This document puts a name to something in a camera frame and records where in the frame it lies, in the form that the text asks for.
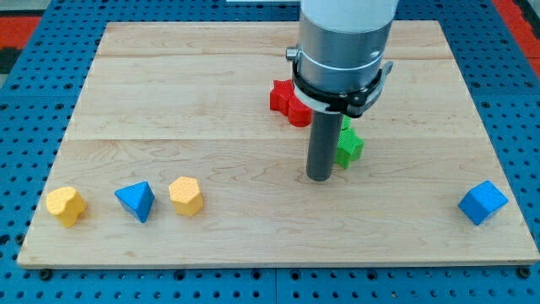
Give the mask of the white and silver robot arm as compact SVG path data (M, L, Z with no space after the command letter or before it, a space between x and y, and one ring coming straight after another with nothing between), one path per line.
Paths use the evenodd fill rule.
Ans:
M286 51L310 86L348 93L378 74L398 0L302 0L297 44Z

